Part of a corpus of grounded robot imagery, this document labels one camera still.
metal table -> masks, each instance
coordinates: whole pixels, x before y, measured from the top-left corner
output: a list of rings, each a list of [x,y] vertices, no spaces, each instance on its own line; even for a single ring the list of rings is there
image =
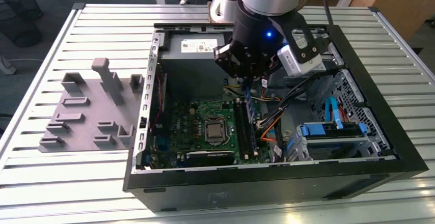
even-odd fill
[[[301,10],[325,23],[321,8]],[[38,140],[60,98],[65,72],[97,77],[106,57],[120,77],[145,73],[155,22],[207,22],[205,6],[86,5],[72,10],[0,141],[0,223],[393,223],[435,218],[435,78],[380,14],[332,8],[361,62],[429,171],[349,200],[152,213],[122,193],[126,151],[40,153]]]

gray plastic block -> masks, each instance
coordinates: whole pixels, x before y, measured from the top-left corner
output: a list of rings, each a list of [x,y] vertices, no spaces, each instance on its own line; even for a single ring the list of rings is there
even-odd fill
[[[86,97],[74,97],[61,99],[62,106],[85,106],[89,105],[90,100]]]
[[[121,80],[120,80],[118,77],[117,77],[117,73],[116,73],[116,72],[110,72],[110,75],[112,75],[112,78],[113,78],[114,85],[116,85],[117,89],[118,89],[118,90],[122,90],[124,87],[122,87]],[[104,84],[102,81],[100,82],[100,84],[101,84],[101,87],[102,87],[104,91],[108,92],[108,90],[105,89],[105,84]]]
[[[40,147],[46,149],[60,149],[64,147],[64,140],[57,136],[42,137],[40,141]]]
[[[100,132],[102,132],[104,134],[106,133],[116,133],[117,132],[117,124],[114,121],[98,121],[96,123],[96,127],[100,130]]]
[[[54,121],[82,121],[82,113],[56,114]]]
[[[118,127],[116,136],[126,147],[129,145],[130,139],[133,138],[133,135],[134,135],[133,125],[129,126],[128,132],[125,132],[125,129],[122,126]]]
[[[104,91],[100,85],[101,79],[80,81],[80,75],[73,74],[66,80],[74,81],[81,93],[77,95],[68,91],[62,92],[50,120],[53,124],[49,124],[53,128],[46,128],[44,134],[44,138],[58,137],[62,143],[52,142],[52,146],[44,147],[44,144],[49,144],[49,140],[41,141],[38,150],[41,152],[74,152],[128,149],[128,136],[132,134],[133,138],[136,133],[133,127],[137,124],[141,99],[141,93],[133,93],[129,89],[130,78],[120,78],[120,85],[116,85],[124,87],[122,90],[117,90],[124,99],[121,105],[114,105],[109,92]],[[94,143],[94,136],[98,135],[110,135],[112,139],[106,140],[110,143],[100,141]]]
[[[93,143],[101,148],[113,147],[116,145],[116,141],[112,135],[93,136]]]
[[[120,81],[116,76],[112,75],[109,71],[109,60],[106,58],[94,58],[92,62],[92,70],[96,71],[101,77],[101,81],[104,83],[104,89],[108,91],[112,101],[116,105],[121,105],[124,103],[124,99],[120,93]]]
[[[82,80],[78,73],[65,73],[65,76],[62,77],[60,83],[68,93],[70,93],[72,95],[81,94],[78,85],[85,84],[85,81]]]
[[[129,77],[129,87],[133,93],[141,93],[142,92],[142,84],[144,84],[144,78],[141,74],[133,74]]]
[[[64,122],[50,122],[45,128],[52,134],[68,133],[69,131],[69,126]]]

